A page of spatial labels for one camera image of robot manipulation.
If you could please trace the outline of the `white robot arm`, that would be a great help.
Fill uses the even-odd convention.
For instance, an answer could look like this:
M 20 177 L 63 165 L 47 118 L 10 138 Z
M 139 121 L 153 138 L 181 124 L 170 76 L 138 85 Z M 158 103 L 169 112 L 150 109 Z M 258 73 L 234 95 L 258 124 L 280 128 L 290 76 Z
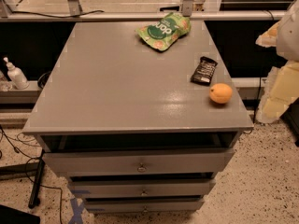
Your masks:
M 296 0 L 280 20 L 277 54 L 286 60 L 299 61 L 299 0 Z

